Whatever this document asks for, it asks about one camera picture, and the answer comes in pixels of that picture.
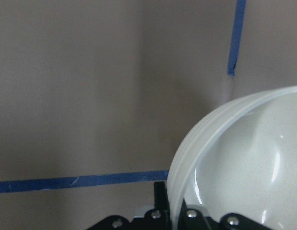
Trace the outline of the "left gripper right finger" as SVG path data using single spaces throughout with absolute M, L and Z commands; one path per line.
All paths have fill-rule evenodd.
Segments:
M 210 230 L 206 218 L 194 208 L 189 208 L 183 200 L 179 218 L 178 230 Z

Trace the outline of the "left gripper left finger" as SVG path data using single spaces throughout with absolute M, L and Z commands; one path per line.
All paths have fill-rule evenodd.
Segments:
M 154 213 L 160 216 L 165 213 L 169 216 L 169 201 L 167 197 L 167 189 L 164 181 L 154 182 Z

